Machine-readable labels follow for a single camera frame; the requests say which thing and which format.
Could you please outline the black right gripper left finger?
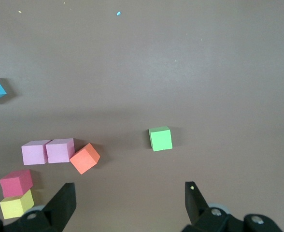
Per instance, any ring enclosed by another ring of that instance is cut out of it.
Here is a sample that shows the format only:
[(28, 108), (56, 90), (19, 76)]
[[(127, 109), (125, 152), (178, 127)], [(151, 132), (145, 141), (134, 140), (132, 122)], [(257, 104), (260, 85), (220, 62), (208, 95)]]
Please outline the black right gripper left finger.
[(8, 225), (0, 219), (0, 232), (61, 232), (75, 209), (75, 184), (66, 183), (42, 210), (27, 212)]

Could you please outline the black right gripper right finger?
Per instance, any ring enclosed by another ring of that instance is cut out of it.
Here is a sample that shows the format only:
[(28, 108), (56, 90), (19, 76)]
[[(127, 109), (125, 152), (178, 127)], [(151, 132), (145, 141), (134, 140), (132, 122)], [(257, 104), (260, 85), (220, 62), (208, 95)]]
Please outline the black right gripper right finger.
[(210, 207), (195, 182), (185, 182), (185, 207), (190, 224), (184, 232), (280, 232), (269, 217), (247, 214), (243, 220), (235, 218), (219, 207)]

